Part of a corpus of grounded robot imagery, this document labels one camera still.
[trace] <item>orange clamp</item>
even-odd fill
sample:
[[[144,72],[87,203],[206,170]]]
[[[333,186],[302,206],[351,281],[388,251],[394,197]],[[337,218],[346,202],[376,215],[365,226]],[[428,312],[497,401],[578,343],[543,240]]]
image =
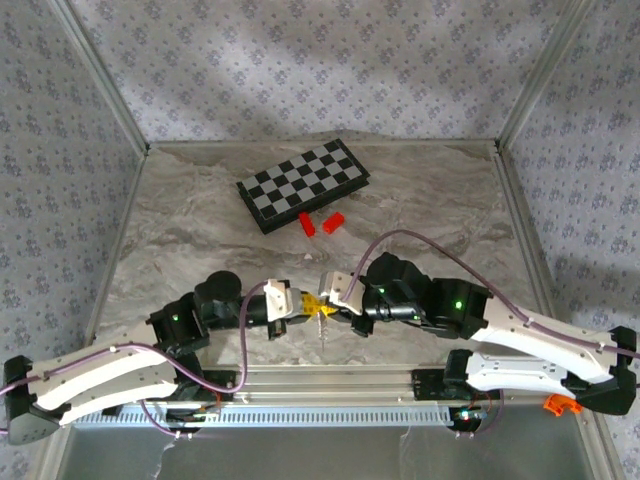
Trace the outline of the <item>orange clamp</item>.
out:
[[[582,412],[582,405],[576,402],[573,398],[558,395],[557,393],[550,395],[544,402],[544,409],[553,412],[556,417],[561,416],[564,413],[565,408],[568,408],[573,413]]]

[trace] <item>marble surface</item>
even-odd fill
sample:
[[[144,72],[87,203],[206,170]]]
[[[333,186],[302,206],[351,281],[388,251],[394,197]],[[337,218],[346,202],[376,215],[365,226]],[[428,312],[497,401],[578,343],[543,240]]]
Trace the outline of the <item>marble surface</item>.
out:
[[[269,277],[288,278],[317,291],[326,270],[350,270],[380,234],[408,228],[462,257],[517,302],[533,307],[533,293],[514,238],[494,164],[486,147],[439,143],[355,145],[370,185],[311,214],[319,232],[309,239],[292,223],[263,235],[235,182],[313,147],[198,146],[153,149],[144,168],[125,245],[98,329],[120,331],[219,269],[236,272],[243,291]],[[329,236],[319,228],[335,211],[345,225]],[[432,277],[469,279],[461,269],[409,237],[387,239],[386,249]],[[441,340],[402,324],[376,324],[368,339],[330,322],[324,351],[317,325],[294,326],[275,342],[266,331],[248,334],[252,364],[443,363],[465,341]],[[212,334],[200,353],[204,365],[239,359],[237,331]]]

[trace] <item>wall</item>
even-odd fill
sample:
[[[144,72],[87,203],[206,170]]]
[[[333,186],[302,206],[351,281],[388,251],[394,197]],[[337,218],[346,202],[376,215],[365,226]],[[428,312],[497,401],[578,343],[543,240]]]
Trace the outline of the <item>wall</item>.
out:
[[[564,0],[73,0],[148,141],[492,138]]]
[[[46,2],[0,17],[3,363],[82,345],[138,160]],[[0,438],[0,479],[24,478],[35,447]]]
[[[640,4],[601,1],[511,148],[557,304],[598,330],[640,329],[639,91]],[[640,478],[640,402],[608,420]]]

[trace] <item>black and white checkered board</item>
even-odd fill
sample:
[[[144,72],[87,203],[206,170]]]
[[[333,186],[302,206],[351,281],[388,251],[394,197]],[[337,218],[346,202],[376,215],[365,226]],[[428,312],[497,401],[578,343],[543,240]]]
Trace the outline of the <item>black and white checkered board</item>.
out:
[[[238,182],[242,199],[263,233],[368,185],[369,172],[334,140]]]

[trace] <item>small yellow piece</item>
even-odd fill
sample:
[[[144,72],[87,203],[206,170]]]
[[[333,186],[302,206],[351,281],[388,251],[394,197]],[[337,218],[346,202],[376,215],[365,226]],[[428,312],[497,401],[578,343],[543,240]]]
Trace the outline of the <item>small yellow piece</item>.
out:
[[[302,294],[302,313],[313,317],[316,313],[322,312],[327,317],[338,311],[337,308],[326,306],[321,300],[310,293]]]

